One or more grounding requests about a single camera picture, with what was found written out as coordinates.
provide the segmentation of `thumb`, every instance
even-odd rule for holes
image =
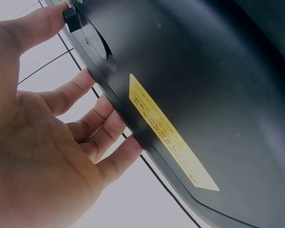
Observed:
[[[19,57],[56,35],[64,26],[66,3],[38,9],[16,20],[0,21],[0,120],[16,105]]]

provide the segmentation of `finger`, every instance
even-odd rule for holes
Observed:
[[[88,70],[84,69],[61,87],[51,92],[39,93],[39,95],[45,100],[52,114],[58,116],[69,110],[94,84],[94,79]]]
[[[67,9],[68,4],[64,2],[40,8],[16,20],[0,22],[0,34],[4,38],[0,39],[0,43],[8,46],[18,56],[23,54],[31,47],[52,38],[63,28],[63,12]]]
[[[139,143],[133,136],[130,136],[113,154],[99,162],[96,166],[103,177],[104,187],[117,180],[142,151]]]
[[[85,142],[105,123],[113,110],[112,105],[105,95],[101,95],[95,107],[84,117],[77,122],[67,124],[73,134],[74,140],[77,143]]]
[[[90,143],[92,147],[89,151],[85,151],[85,153],[89,157],[94,158],[94,163],[98,162],[124,130],[125,124],[117,112],[113,111],[104,125],[88,140],[88,143]]]

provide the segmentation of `yellow warning label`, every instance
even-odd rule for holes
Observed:
[[[193,185],[219,191],[193,151],[133,74],[130,74],[129,98]]]

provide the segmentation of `hand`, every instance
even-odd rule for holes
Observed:
[[[125,129],[104,96],[77,122],[55,117],[93,86],[87,70],[52,92],[17,91],[20,55],[57,34],[67,8],[38,9],[0,22],[2,228],[71,227],[142,151],[131,136],[99,162]]]

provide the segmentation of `black plastic cover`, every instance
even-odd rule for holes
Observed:
[[[68,9],[63,13],[63,18],[68,26],[69,32],[75,32],[81,29],[81,23],[79,21],[78,14],[74,7]]]
[[[134,136],[195,213],[214,228],[285,228],[285,52],[272,42],[285,33],[264,33],[245,2],[242,8],[230,0],[75,3],[110,49],[110,59],[94,52],[82,31],[67,35]],[[219,192],[194,187],[135,109],[129,100],[130,73],[194,151]]]

